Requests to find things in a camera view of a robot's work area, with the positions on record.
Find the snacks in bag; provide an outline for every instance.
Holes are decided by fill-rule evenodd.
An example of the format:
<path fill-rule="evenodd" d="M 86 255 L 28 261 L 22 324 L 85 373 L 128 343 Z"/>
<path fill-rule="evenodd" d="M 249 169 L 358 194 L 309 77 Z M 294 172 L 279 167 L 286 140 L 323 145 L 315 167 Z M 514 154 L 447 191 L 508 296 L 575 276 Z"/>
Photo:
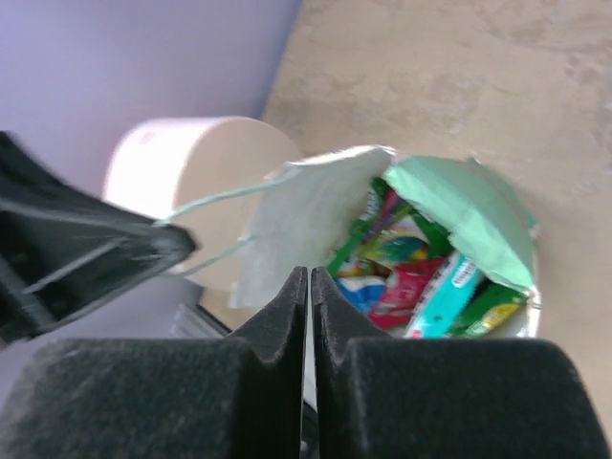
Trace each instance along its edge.
<path fill-rule="evenodd" d="M 426 286 L 404 337 L 442 338 L 473 297 L 482 278 L 471 260 L 455 252 Z"/>
<path fill-rule="evenodd" d="M 350 255 L 338 269 L 338 277 L 357 277 L 363 275 L 376 275 L 376 263 L 371 260 Z"/>
<path fill-rule="evenodd" d="M 455 319 L 450 337 L 478 338 L 499 326 L 527 303 L 527 296 L 499 284 L 491 284 Z"/>
<path fill-rule="evenodd" d="M 396 265 L 386 281 L 386 290 L 368 314 L 370 320 L 383 330 L 408 323 L 423 290 L 444 261 L 436 258 Z"/>
<path fill-rule="evenodd" d="M 388 189 L 389 185 L 380 177 L 372 179 L 370 189 L 368 190 L 367 208 L 365 212 L 358 220 L 353 222 L 349 229 L 348 239 L 339 249 L 334 251 L 327 263 L 327 271 L 329 271 L 331 276 L 338 274 L 342 264 L 355 253 L 355 250 L 361 244 L 361 240 L 365 234 L 374 225 L 374 222 L 383 208 L 384 196 Z"/>
<path fill-rule="evenodd" d="M 390 226 L 370 239 L 359 255 L 392 269 L 398 263 L 447 256 L 451 251 L 448 232 L 403 202 L 393 211 Z"/>
<path fill-rule="evenodd" d="M 384 292 L 384 280 L 376 276 L 335 279 L 344 297 L 363 314 L 368 314 Z"/>

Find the green snack wrapper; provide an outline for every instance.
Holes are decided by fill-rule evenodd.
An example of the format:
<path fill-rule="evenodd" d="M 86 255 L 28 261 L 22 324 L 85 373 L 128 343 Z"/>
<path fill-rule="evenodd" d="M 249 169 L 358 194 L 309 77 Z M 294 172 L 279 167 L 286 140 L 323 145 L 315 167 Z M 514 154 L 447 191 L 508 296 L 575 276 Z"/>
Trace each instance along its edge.
<path fill-rule="evenodd" d="M 384 204 L 384 195 L 389 189 L 389 185 L 380 177 L 375 177 L 370 183 L 370 189 L 367 195 L 367 208 L 351 225 L 349 229 L 349 237 L 346 242 L 337 249 L 327 263 L 327 271 L 331 276 L 338 274 L 342 264 L 355 252 L 360 245 L 365 234 L 370 231 L 374 222 L 376 222 Z"/>
<path fill-rule="evenodd" d="M 491 284 L 455 319 L 448 330 L 454 338 L 478 338 L 486 335 L 527 302 L 527 296 L 499 284 Z"/>
<path fill-rule="evenodd" d="M 359 256 L 393 269 L 398 263 L 444 257 L 451 252 L 448 231 L 404 202 L 394 210 L 389 225 L 363 245 Z"/>

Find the purple wall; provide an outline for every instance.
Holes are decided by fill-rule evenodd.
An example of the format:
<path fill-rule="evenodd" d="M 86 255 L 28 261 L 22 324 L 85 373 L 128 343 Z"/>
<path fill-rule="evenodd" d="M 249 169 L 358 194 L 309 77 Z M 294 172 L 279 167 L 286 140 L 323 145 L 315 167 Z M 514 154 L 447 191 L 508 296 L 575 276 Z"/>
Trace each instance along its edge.
<path fill-rule="evenodd" d="M 0 129 L 99 195 L 111 152 L 157 117 L 262 113 L 300 0 L 0 0 Z M 154 279 L 94 314 L 0 352 L 0 405 L 53 337 L 163 337 L 198 289 Z"/>

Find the snack wrapper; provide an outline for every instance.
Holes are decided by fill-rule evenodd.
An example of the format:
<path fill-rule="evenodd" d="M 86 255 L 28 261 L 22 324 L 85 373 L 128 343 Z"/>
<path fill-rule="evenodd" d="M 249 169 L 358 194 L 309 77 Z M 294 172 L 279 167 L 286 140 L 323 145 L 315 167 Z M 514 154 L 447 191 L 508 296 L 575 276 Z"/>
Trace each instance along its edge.
<path fill-rule="evenodd" d="M 393 269 L 398 263 L 447 256 L 451 251 L 448 232 L 403 202 L 395 208 L 390 226 L 370 239 L 359 255 Z"/>
<path fill-rule="evenodd" d="M 355 250 L 361 244 L 361 240 L 365 234 L 372 228 L 374 222 L 378 218 L 384 204 L 384 196 L 389 189 L 389 185 L 376 177 L 372 179 L 370 189 L 367 196 L 367 208 L 361 217 L 353 222 L 349 230 L 347 240 L 334 251 L 328 262 L 327 271 L 331 276 L 336 276 L 342 264 L 355 253 Z"/>
<path fill-rule="evenodd" d="M 349 258 L 339 267 L 336 275 L 338 277 L 358 277 L 376 274 L 376 263 L 364 258 L 358 258 L 355 255 L 350 255 Z"/>
<path fill-rule="evenodd" d="M 443 338 L 482 278 L 471 260 L 455 252 L 427 285 L 404 337 Z"/>
<path fill-rule="evenodd" d="M 396 265 L 380 301 L 368 314 L 370 320 L 383 330 L 407 324 L 423 290 L 444 261 L 437 258 Z"/>
<path fill-rule="evenodd" d="M 478 338 L 499 326 L 527 303 L 527 296 L 499 284 L 491 284 L 455 319 L 450 337 Z"/>
<path fill-rule="evenodd" d="M 406 202 L 402 198 L 400 198 L 398 193 L 395 192 L 395 189 L 390 188 L 387 191 L 386 196 L 384 197 L 384 204 L 382 206 L 379 218 L 372 226 L 372 229 L 365 234 L 365 237 L 363 238 L 362 242 L 366 243 L 367 241 L 371 240 L 372 237 L 378 234 L 381 230 L 384 230 L 387 226 L 389 226 L 392 223 L 393 218 L 396 217 L 396 215 L 398 214 L 398 209 L 401 209 L 402 206 L 405 206 L 405 204 Z"/>
<path fill-rule="evenodd" d="M 363 314 L 368 314 L 384 292 L 384 280 L 368 275 L 335 279 L 344 297 Z"/>

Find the beige floor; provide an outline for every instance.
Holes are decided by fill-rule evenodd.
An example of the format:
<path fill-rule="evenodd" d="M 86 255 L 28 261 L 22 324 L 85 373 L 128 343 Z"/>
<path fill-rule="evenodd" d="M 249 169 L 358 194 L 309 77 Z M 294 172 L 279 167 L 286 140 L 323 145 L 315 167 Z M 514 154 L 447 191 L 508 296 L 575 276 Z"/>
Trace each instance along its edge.
<path fill-rule="evenodd" d="M 265 121 L 307 155 L 474 156 L 542 224 L 541 335 L 612 431 L 612 2 L 304 0 Z"/>

